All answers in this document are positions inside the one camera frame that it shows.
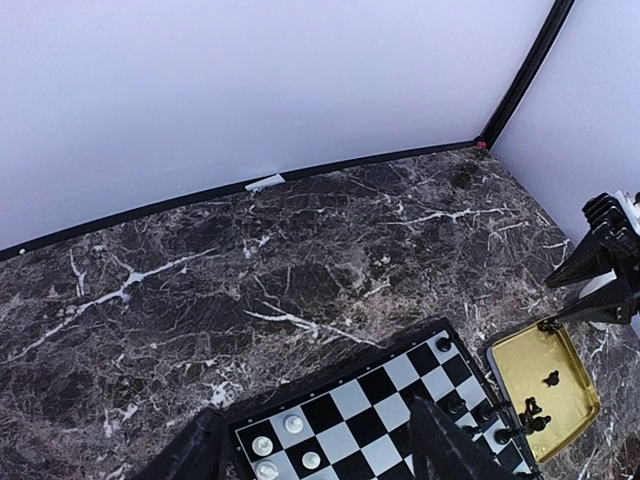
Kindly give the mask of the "black white chess board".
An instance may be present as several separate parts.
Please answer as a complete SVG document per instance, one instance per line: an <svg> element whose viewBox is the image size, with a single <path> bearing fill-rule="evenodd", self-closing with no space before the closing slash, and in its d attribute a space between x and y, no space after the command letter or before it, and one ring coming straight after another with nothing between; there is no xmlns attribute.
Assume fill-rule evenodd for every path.
<svg viewBox="0 0 640 480"><path fill-rule="evenodd" d="M229 425L238 476L268 466L278 479L410 479L408 422L417 398L432 400L498 465L522 479L540 476L513 426L451 324L436 320L314 389L241 413Z"/></svg>

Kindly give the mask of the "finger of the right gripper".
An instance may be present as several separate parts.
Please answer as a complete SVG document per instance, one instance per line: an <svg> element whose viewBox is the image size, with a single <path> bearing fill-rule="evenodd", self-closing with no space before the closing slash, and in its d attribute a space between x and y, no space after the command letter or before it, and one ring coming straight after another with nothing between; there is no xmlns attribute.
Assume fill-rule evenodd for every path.
<svg viewBox="0 0 640 480"><path fill-rule="evenodd" d="M575 250L546 279L549 288L578 283L633 264L633 226L620 201L602 193L582 209L589 231Z"/></svg>
<svg viewBox="0 0 640 480"><path fill-rule="evenodd" d="M561 323L596 321L629 325L639 312L639 281L613 279L563 308Z"/></svg>

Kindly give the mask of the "gold metal tray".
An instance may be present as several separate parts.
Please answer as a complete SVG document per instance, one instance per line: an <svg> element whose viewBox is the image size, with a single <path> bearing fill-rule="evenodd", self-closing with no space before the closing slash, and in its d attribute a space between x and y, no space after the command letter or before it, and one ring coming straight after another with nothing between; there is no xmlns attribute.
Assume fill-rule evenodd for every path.
<svg viewBox="0 0 640 480"><path fill-rule="evenodd" d="M529 397L542 409L538 415L552 417L543 431L526 435L539 463L568 447L600 413L595 386L563 327L550 333L534 323L495 342L486 357L518 423Z"/></svg>

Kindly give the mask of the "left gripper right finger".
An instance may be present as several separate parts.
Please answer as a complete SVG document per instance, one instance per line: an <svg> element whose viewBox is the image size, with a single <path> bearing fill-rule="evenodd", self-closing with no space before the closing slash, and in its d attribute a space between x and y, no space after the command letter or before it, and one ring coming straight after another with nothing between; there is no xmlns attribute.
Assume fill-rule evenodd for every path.
<svg viewBox="0 0 640 480"><path fill-rule="evenodd" d="M496 463L435 403L410 405L409 435L416 479L509 479Z"/></svg>

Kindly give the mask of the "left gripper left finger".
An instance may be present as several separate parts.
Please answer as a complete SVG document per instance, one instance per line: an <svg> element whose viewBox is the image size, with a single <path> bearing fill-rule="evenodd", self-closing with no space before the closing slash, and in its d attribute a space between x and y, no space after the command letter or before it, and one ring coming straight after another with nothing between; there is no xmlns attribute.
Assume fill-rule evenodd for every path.
<svg viewBox="0 0 640 480"><path fill-rule="evenodd" d="M145 468L145 479L221 479L225 421L211 408L199 412Z"/></svg>

